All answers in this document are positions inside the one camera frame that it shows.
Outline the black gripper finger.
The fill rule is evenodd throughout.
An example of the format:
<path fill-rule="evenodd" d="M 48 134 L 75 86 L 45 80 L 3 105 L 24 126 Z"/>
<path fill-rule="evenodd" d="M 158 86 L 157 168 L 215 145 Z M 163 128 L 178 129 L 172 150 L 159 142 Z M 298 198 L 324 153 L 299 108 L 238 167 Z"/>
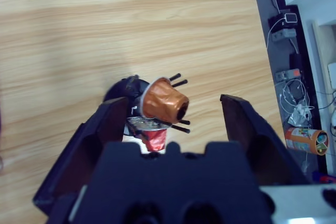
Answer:
<path fill-rule="evenodd" d="M 104 146 L 122 141 L 127 107 L 127 98 L 108 100 L 79 125 L 33 197 L 38 209 L 51 213 L 58 198 L 89 182 Z"/>
<path fill-rule="evenodd" d="M 220 101 L 228 140 L 240 143 L 260 185 L 310 184 L 275 130 L 247 100 L 222 94 Z"/>

